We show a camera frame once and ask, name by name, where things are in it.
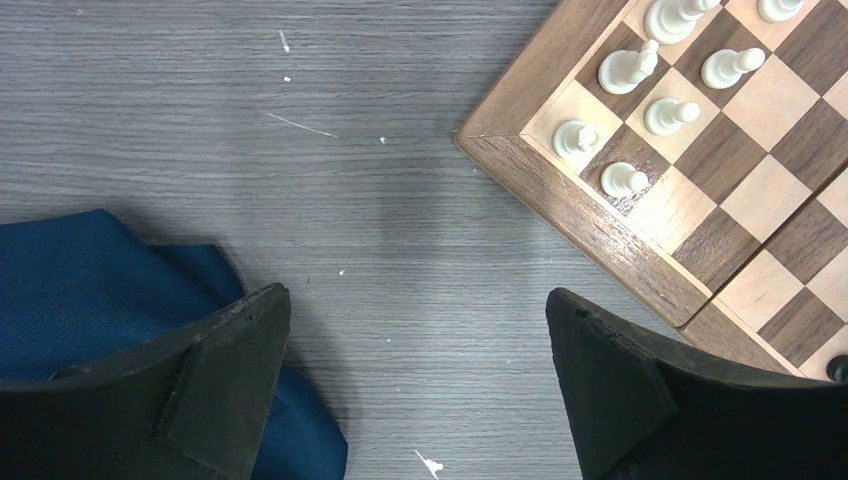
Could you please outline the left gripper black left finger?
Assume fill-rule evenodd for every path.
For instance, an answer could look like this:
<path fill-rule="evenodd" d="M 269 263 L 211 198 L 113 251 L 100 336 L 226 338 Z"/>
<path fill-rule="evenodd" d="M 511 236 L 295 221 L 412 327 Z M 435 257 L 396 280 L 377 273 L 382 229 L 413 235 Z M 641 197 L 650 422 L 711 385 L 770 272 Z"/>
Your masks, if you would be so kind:
<path fill-rule="evenodd" d="M 247 479 L 290 334 L 279 283 L 148 342 L 1 385 L 5 479 Z"/>

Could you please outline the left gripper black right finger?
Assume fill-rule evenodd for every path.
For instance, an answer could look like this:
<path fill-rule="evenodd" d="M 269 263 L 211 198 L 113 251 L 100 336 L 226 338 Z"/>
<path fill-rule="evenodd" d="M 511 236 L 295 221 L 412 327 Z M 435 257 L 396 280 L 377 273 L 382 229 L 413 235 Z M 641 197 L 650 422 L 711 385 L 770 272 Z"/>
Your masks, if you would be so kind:
<path fill-rule="evenodd" d="M 741 364 L 564 288 L 545 315 L 586 479 L 843 479 L 847 388 Z"/>

